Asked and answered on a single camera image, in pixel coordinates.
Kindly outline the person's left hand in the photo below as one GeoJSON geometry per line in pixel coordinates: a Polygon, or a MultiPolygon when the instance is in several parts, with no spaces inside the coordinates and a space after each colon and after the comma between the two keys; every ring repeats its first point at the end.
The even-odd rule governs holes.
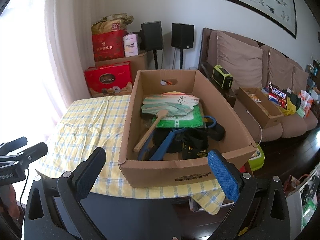
{"type": "Polygon", "coordinates": [[[13,219],[19,219],[20,211],[16,203],[16,192],[12,185],[1,186],[1,212],[5,210],[13,219]]]}

